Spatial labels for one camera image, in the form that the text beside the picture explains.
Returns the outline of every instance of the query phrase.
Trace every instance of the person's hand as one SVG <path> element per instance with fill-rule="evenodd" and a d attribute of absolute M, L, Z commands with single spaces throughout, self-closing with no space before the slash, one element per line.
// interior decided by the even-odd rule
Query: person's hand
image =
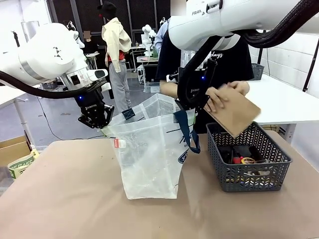
<path fill-rule="evenodd" d="M 216 106 L 219 106 L 223 109 L 225 106 L 222 101 L 228 101 L 228 98 L 214 87 L 208 88 L 206 94 L 210 97 L 210 99 L 208 100 L 204 109 L 209 113 L 216 113 Z"/>
<path fill-rule="evenodd" d="M 237 92 L 241 93 L 243 96 L 247 95 L 250 87 L 247 81 L 234 81 L 229 82 L 228 87 L 235 89 Z"/>

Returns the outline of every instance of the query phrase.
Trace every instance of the table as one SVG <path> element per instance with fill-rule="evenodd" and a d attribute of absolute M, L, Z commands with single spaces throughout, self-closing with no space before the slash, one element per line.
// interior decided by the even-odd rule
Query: table
<path fill-rule="evenodd" d="M 288 124 L 286 140 L 292 141 L 297 123 L 319 121 L 319 99 L 270 76 L 249 82 L 247 98 L 261 109 L 255 121 Z"/>
<path fill-rule="evenodd" d="M 92 54 L 86 54 L 86 58 L 91 62 L 91 60 L 94 61 L 95 64 L 95 69 L 92 70 L 97 70 L 98 69 L 98 65 L 96 64 L 96 56 L 100 55 L 98 52 L 97 53 L 92 53 Z"/>
<path fill-rule="evenodd" d="M 294 160 L 281 191 L 221 191 L 201 135 L 202 152 L 189 153 L 177 200 L 128 200 L 111 139 L 54 142 L 0 197 L 0 238 L 319 237 L 319 173 L 269 135 Z"/>
<path fill-rule="evenodd" d="M 131 47 L 131 50 L 132 50 L 132 57 L 133 57 L 133 63 L 134 63 L 134 73 L 137 72 L 137 69 L 136 69 L 136 63 L 135 63 L 135 57 L 134 57 L 134 50 L 140 50 L 140 49 L 145 49 L 144 47 L 142 46 L 132 46 Z"/>
<path fill-rule="evenodd" d="M 22 125 L 23 129 L 25 130 L 26 134 L 28 135 L 31 143 L 35 144 L 35 141 L 33 139 L 31 132 L 30 132 L 27 121 L 25 120 L 25 118 L 21 112 L 20 105 L 19 105 L 19 102 L 25 102 L 25 100 L 22 100 L 19 98 L 23 94 L 25 94 L 25 92 L 23 92 L 21 90 L 18 90 L 18 89 L 9 87 L 9 86 L 0 86 L 0 109 L 13 103 L 15 106 L 15 109 L 18 113 L 18 116 L 20 118 L 21 125 Z"/>
<path fill-rule="evenodd" d="M 144 80 L 142 82 L 140 82 L 140 84 L 145 84 L 145 82 L 146 82 L 146 74 L 145 74 L 145 69 L 144 69 L 144 63 L 149 64 L 149 63 L 152 63 L 152 62 L 154 63 L 154 62 L 158 62 L 158 61 L 159 61 L 158 57 L 151 57 L 151 56 L 138 56 L 137 57 L 137 62 L 142 64 L 143 74 L 144 74 L 144 77 L 143 77 Z"/>

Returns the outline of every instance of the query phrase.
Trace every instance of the light blue shirt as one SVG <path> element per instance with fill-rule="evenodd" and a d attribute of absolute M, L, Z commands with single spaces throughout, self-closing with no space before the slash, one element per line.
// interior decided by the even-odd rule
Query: light blue shirt
<path fill-rule="evenodd" d="M 159 32 L 157 33 L 157 35 L 155 37 L 155 41 L 154 41 L 155 48 L 156 48 L 159 55 L 160 55 L 161 45 L 163 42 L 163 37 L 168 30 L 168 25 L 169 25 L 169 20 L 164 22 L 164 24 L 160 27 Z"/>

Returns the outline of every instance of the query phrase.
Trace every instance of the black cap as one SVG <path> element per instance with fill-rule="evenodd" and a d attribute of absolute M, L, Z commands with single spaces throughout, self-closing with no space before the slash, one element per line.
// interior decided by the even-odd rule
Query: black cap
<path fill-rule="evenodd" d="M 116 6 L 109 1 L 104 1 L 103 5 L 98 6 L 99 13 L 108 20 L 116 17 L 116 10 Z"/>

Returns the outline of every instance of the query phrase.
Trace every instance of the red shirt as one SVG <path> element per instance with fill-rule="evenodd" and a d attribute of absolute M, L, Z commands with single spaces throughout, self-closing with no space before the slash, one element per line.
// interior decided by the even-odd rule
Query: red shirt
<path fill-rule="evenodd" d="M 125 58 L 124 52 L 123 52 L 123 51 L 120 51 L 120 53 L 119 53 L 119 61 L 124 60 L 124 58 Z"/>

